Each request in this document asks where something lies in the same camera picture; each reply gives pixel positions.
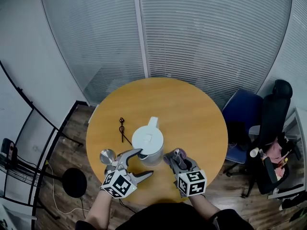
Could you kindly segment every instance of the black metal rack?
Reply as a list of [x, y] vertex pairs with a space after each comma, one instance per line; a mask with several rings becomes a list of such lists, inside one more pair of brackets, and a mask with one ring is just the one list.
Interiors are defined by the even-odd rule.
[[[24, 206], [29, 206], [29, 207], [33, 207], [33, 208], [37, 208], [37, 207], [38, 207], [38, 208], [45, 208], [45, 207], [42, 205], [42, 203], [40, 203], [37, 193], [35, 194], [35, 199], [34, 199], [33, 205], [31, 205], [30, 203], [31, 203], [33, 188], [34, 188], [34, 187], [40, 186], [41, 183], [42, 183], [42, 178], [43, 178], [44, 174], [47, 174], [47, 173], [45, 173], [46, 167], [44, 166], [44, 168], [43, 168], [42, 170], [40, 170], [40, 169], [39, 169], [39, 166], [40, 166], [40, 164], [41, 164], [41, 162], [42, 162], [42, 159], [43, 159], [43, 157], [44, 157], [44, 155], [45, 155], [46, 149], [47, 149], [47, 147], [48, 147], [48, 145], [49, 145], [49, 143], [50, 143], [50, 140], [51, 140], [52, 136], [54, 135], [54, 133], [55, 133], [55, 131], [56, 131], [57, 134], [56, 134], [56, 136], [55, 136], [55, 138], [54, 138], [54, 140], [53, 140], [53, 143], [52, 143], [52, 145], [51, 145], [51, 146], [52, 146], [52, 148], [50, 148], [51, 150], [54, 149], [54, 146], [55, 146], [56, 142], [58, 141], [59, 137], [61, 137], [61, 136], [63, 136], [63, 137], [65, 137], [65, 138], [67, 138], [67, 139], [69, 139], [69, 140], [71, 140], [71, 141], [77, 143], [78, 146], [83, 146], [83, 143], [78, 142], [78, 141], [76, 141], [76, 140], [74, 140], [74, 139], [68, 137], [67, 135], [65, 135], [65, 134], [62, 132], [63, 129], [64, 129], [64, 126], [63, 126], [63, 125], [65, 125], [66, 122], [64, 122], [60, 128], [57, 128], [53, 123], [51, 123], [51, 122], [50, 122], [50, 121], [49, 121], [49, 120], [48, 120], [48, 119], [47, 119], [47, 118], [46, 118], [46, 117], [45, 117], [45, 116], [34, 106], [33, 102], [30, 101], [30, 100], [27, 98], [27, 96], [24, 94], [23, 90], [22, 90], [21, 88], [17, 87], [17, 86], [14, 84], [14, 82], [12, 81], [12, 79], [11, 79], [10, 76], [9, 76], [9, 74], [8, 74], [7, 71], [5, 70], [5, 68], [4, 68], [4, 66], [3, 66], [3, 64], [2, 64], [1, 61], [0, 61], [0, 65], [1, 65], [1, 68], [2, 68], [3, 72], [5, 73], [6, 77], [7, 77], [8, 80], [11, 82], [11, 84], [13, 85], [13, 87], [15, 88], [15, 90], [20, 94], [20, 96], [24, 99], [24, 101], [31, 107], [31, 111], [30, 111], [30, 113], [29, 113], [27, 119], [25, 120], [25, 122], [24, 122], [24, 124], [23, 124], [23, 126], [22, 126], [22, 129], [21, 129], [20, 132], [19, 132], [19, 135], [18, 135], [18, 137], [17, 137], [17, 139], [16, 139], [16, 141], [15, 141], [15, 144], [17, 144], [17, 142], [18, 142], [18, 140], [19, 140], [19, 138], [20, 138], [20, 135], [21, 135], [21, 133], [22, 133], [22, 131], [23, 131], [23, 129], [24, 129], [24, 127], [25, 127], [27, 121], [29, 120], [29, 118], [30, 118], [30, 116], [31, 116], [31, 114], [33, 113], [34, 110], [35, 110], [43, 119], [45, 119], [45, 120], [53, 127], [53, 128], [52, 128], [52, 131], [51, 131], [51, 133], [50, 133], [50, 135], [49, 135], [49, 137], [48, 137], [48, 139], [47, 139], [47, 141], [46, 141], [46, 143], [45, 143], [44, 149], [43, 149], [43, 151], [42, 151], [42, 153], [41, 153], [41, 155], [40, 155], [40, 157], [39, 157], [39, 160], [38, 160], [38, 163], [37, 163], [37, 165], [36, 165], [36, 168], [34, 168], [34, 167], [32, 167], [32, 166], [30, 166], [30, 165], [28, 165], [28, 164], [26, 164], [26, 163], [24, 163], [24, 162], [22, 162], [22, 161], [19, 161], [19, 163], [23, 164], [23, 166], [25, 166], [25, 167], [26, 167], [26, 166], [31, 167], [31, 170], [34, 171], [33, 176], [27, 176], [27, 175], [22, 174], [21, 172], [18, 173], [18, 172], [16, 172], [16, 171], [12, 171], [12, 170], [10, 170], [10, 169], [7, 169], [7, 170], [6, 170], [6, 176], [5, 176], [4, 192], [3, 192], [3, 196], [1, 196], [1, 198], [4, 198], [4, 199], [6, 199], [6, 200], [8, 200], [8, 201], [11, 201], [11, 202], [14, 202], [14, 203], [17, 203], [17, 204], [20, 204], [20, 205], [24, 205]], [[16, 179], [19, 180], [19, 181], [22, 181], [22, 182], [25, 182], [25, 183], [31, 185], [30, 193], [29, 193], [29, 199], [28, 199], [28, 203], [27, 203], [27, 204], [26, 204], [26, 203], [23, 203], [23, 202], [16, 201], [16, 200], [13, 200], [13, 199], [8, 198], [8, 197], [5, 196], [6, 183], [7, 183], [7, 178], [8, 178], [8, 176], [12, 176], [12, 177], [16, 178]]]

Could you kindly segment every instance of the chair backrest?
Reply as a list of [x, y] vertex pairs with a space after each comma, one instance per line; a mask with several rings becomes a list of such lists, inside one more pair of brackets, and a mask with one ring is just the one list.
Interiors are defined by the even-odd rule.
[[263, 99], [253, 92], [240, 89], [226, 103], [222, 114], [226, 123], [242, 122], [248, 134], [252, 126], [260, 125]]
[[258, 146], [273, 142], [282, 132], [292, 97], [292, 87], [284, 80], [276, 80], [272, 94], [263, 99]]

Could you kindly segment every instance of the person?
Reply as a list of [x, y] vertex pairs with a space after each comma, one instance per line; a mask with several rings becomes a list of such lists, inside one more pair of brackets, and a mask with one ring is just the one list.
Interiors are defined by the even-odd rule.
[[[117, 230], [147, 229], [201, 229], [201, 230], [252, 230], [233, 209], [220, 210], [204, 195], [189, 197], [193, 206], [185, 203], [151, 205], [117, 227]], [[112, 196], [101, 190], [85, 221], [76, 222], [75, 230], [106, 230], [108, 228]]]

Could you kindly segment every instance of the blue chair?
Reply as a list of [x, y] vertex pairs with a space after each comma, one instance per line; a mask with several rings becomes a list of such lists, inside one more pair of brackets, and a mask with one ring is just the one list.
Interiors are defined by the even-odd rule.
[[[226, 123], [242, 122], [246, 134], [252, 126], [260, 125], [263, 99], [243, 89], [236, 91], [222, 109], [222, 114]], [[247, 152], [238, 145], [229, 146], [226, 159], [235, 162], [234, 165], [226, 169], [223, 173], [231, 176], [234, 173], [230, 171], [238, 164], [244, 164], [247, 161]]]

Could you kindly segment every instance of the round wooden table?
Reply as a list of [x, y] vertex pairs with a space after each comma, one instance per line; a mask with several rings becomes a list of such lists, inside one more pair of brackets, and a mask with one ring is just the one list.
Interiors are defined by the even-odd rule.
[[[159, 118], [164, 136], [164, 153], [182, 148], [207, 175], [207, 186], [222, 167], [227, 152], [227, 129], [221, 111], [213, 100], [193, 85], [170, 78], [148, 78], [128, 83], [112, 92], [96, 109], [86, 135], [90, 165], [103, 182], [106, 166], [99, 154], [112, 149], [116, 154], [132, 149], [119, 131], [125, 119], [125, 135], [131, 141], [135, 130], [147, 125], [151, 116]], [[149, 168], [137, 156], [129, 160], [129, 172], [154, 170], [151, 177], [125, 200], [151, 205], [157, 202], [182, 202], [173, 182], [174, 174], [163, 161]]]

